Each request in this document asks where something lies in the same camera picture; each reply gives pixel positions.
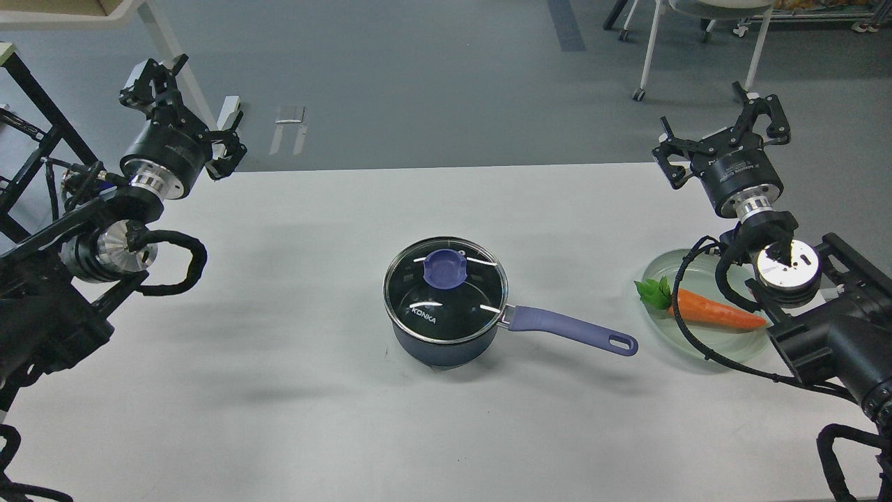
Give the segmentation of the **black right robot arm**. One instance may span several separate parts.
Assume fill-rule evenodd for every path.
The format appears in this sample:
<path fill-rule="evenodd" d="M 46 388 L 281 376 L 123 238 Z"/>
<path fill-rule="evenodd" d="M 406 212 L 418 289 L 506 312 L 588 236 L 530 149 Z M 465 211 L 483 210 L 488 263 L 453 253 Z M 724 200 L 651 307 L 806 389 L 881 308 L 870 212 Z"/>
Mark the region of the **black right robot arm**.
<path fill-rule="evenodd" d="M 875 432 L 827 425 L 816 439 L 823 476 L 836 501 L 853 501 L 834 451 L 838 439 L 878 450 L 879 501 L 890 499 L 890 279 L 834 233 L 818 245 L 794 237 L 790 212 L 774 206 L 783 182 L 765 153 L 787 145 L 791 128 L 775 95 L 746 92 L 734 124 L 682 139 L 666 117 L 652 153 L 672 188 L 698 180 L 712 209 L 736 226 L 692 245 L 672 279 L 643 280 L 640 301 L 664 311 L 707 361 L 742 374 L 856 404 Z M 698 339 L 693 322 L 741 328 L 758 312 L 789 376 L 733 361 Z"/>

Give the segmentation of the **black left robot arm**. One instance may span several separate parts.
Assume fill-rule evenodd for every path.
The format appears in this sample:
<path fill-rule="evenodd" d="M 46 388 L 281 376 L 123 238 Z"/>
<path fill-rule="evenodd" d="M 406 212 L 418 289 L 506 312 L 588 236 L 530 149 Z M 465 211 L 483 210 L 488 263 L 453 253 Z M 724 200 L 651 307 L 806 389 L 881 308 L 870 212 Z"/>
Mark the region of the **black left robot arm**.
<path fill-rule="evenodd" d="M 86 145 L 14 49 L 2 67 L 47 119 L 47 130 L 2 111 L 2 123 L 36 147 L 2 178 L 2 414 L 20 390 L 71 369 L 108 343 L 109 315 L 133 293 L 176 296 L 203 276 L 198 238 L 150 229 L 166 200 L 187 197 L 201 172 L 229 177 L 247 152 L 237 134 L 243 113 L 213 130 L 178 88 L 188 57 L 170 66 L 137 64 L 118 99 L 144 126 L 110 172 Z"/>

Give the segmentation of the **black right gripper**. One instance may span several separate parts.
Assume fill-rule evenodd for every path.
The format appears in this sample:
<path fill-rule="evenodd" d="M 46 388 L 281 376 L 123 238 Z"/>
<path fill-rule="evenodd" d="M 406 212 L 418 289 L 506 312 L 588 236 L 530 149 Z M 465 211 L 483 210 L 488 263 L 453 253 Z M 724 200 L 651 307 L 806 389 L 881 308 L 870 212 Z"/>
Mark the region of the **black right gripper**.
<path fill-rule="evenodd" d="M 769 145 L 787 145 L 792 136 L 777 95 L 749 93 L 740 82 L 733 82 L 732 89 L 742 104 L 732 127 L 720 128 L 700 140 L 682 139 L 675 136 L 667 117 L 662 116 L 663 136 L 652 150 L 673 190 L 697 177 L 721 218 L 736 218 L 742 201 L 752 195 L 764 196 L 772 204 L 784 191 L 783 182 L 764 151 L 764 140 L 754 132 L 758 118 L 766 116 L 769 120 L 765 128 Z"/>

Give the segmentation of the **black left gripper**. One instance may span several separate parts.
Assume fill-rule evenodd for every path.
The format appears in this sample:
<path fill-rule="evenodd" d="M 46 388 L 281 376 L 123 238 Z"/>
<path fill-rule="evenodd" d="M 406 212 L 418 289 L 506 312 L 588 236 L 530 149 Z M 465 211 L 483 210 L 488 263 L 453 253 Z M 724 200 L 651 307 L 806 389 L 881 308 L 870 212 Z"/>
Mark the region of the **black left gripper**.
<path fill-rule="evenodd" d="M 179 54 L 171 68 L 154 59 L 138 63 L 118 95 L 121 105 L 141 112 L 147 120 L 122 155 L 121 171 L 131 180 L 142 174 L 161 178 L 159 197 L 162 199 L 187 197 L 205 165 L 211 180 L 228 178 L 247 153 L 237 134 L 243 112 L 237 112 L 226 130 L 207 131 L 206 142 L 223 147 L 221 156 L 215 158 L 210 145 L 178 128 L 160 124 L 187 121 L 187 106 L 176 83 L 187 62 L 188 55 Z"/>

